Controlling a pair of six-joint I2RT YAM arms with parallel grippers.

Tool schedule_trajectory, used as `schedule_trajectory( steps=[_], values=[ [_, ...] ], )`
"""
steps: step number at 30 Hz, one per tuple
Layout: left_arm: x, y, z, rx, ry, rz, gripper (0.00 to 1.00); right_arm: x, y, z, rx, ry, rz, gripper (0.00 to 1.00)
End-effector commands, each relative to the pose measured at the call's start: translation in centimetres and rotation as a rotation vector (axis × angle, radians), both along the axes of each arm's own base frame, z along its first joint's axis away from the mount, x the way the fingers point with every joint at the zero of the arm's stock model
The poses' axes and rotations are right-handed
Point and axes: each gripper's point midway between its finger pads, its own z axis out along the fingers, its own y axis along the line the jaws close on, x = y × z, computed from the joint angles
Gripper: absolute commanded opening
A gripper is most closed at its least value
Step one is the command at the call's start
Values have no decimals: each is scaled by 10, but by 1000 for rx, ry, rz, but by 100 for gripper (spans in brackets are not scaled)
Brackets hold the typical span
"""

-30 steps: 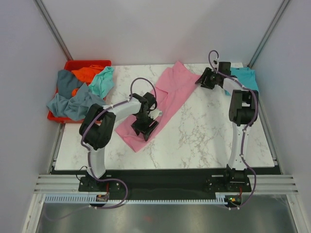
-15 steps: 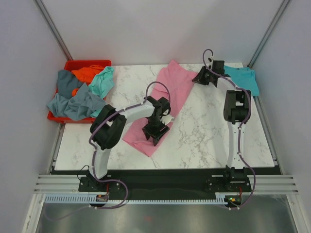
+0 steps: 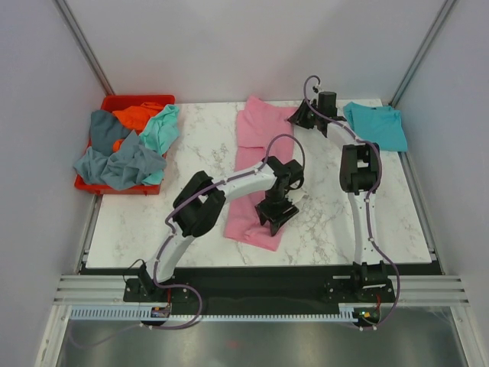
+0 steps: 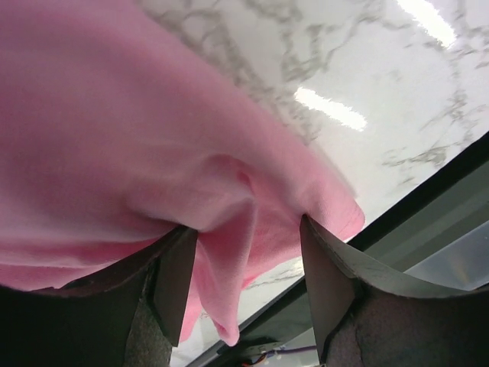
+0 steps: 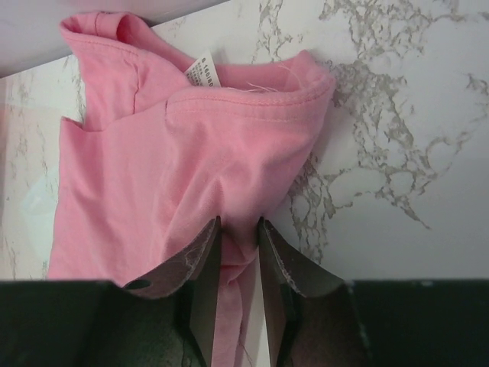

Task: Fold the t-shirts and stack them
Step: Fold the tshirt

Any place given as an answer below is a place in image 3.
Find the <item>pink t shirt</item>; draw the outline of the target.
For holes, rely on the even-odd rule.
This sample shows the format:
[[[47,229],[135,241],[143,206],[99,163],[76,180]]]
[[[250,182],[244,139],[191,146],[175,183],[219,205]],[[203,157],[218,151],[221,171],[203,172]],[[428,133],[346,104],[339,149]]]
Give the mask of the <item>pink t shirt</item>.
[[[255,96],[248,98],[236,120],[238,151],[235,169],[242,171],[261,163],[268,154],[282,163],[293,158],[294,141],[279,138],[268,151],[271,140],[280,134],[293,134],[293,126],[287,119],[297,107],[273,106]],[[270,235],[268,225],[261,226],[255,206],[265,198],[263,191],[252,193],[229,204],[224,236],[238,242],[275,252],[281,241],[281,233]]]

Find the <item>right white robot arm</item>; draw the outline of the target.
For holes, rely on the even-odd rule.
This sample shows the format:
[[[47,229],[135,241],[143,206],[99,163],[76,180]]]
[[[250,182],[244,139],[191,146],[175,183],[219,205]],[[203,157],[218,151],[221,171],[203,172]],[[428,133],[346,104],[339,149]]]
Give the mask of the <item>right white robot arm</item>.
[[[397,291],[387,266],[393,262],[377,243],[375,194],[383,168],[379,147],[360,138],[345,118],[338,115],[336,93],[313,89],[316,96],[304,98],[288,122],[317,129],[342,153],[339,183],[351,206],[355,231],[355,255],[349,279],[340,288],[360,302],[395,302]]]

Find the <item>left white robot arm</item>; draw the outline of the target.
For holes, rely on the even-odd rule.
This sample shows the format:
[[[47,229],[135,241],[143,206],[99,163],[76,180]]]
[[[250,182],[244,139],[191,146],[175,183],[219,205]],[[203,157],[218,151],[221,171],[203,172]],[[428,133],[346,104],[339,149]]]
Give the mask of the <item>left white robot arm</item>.
[[[303,165],[295,160],[282,163],[276,157],[263,161],[230,177],[214,180],[205,171],[193,175],[173,202],[173,211],[165,219],[169,234],[155,256],[142,261],[137,277],[125,283],[125,302],[158,302],[165,299],[167,281],[189,245],[205,235],[216,224],[223,207],[252,193],[264,192],[255,206],[262,226],[269,225],[270,234],[293,218],[298,208],[287,198],[291,190],[304,182]]]

